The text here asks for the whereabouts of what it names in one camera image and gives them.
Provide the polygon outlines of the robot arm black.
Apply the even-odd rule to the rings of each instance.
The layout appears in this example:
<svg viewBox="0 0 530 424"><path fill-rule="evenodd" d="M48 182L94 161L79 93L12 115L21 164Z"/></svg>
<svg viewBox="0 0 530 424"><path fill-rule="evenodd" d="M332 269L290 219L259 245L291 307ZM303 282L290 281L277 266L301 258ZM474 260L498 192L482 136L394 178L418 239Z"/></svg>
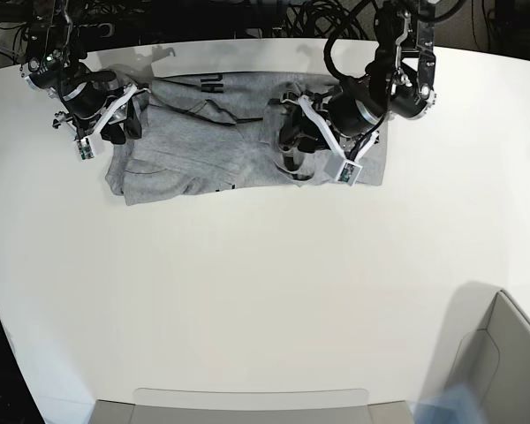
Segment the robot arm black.
<svg viewBox="0 0 530 424"><path fill-rule="evenodd" d="M390 115L417 119L434 105L434 26L443 18L428 1L383 2L374 17L378 46L364 75L336 67L336 40L366 5L359 2L324 44L323 62L337 84L323 94L283 95L291 115L279 133L282 151L342 150L344 159L357 161L377 142Z"/></svg>
<svg viewBox="0 0 530 424"><path fill-rule="evenodd" d="M92 142L114 146L142 136L134 99L149 91L111 69L91 70L80 33L95 23L87 17L90 1L48 1L30 27L20 76L35 90L45 91L63 109L52 127L68 128L79 154L92 157Z"/></svg>

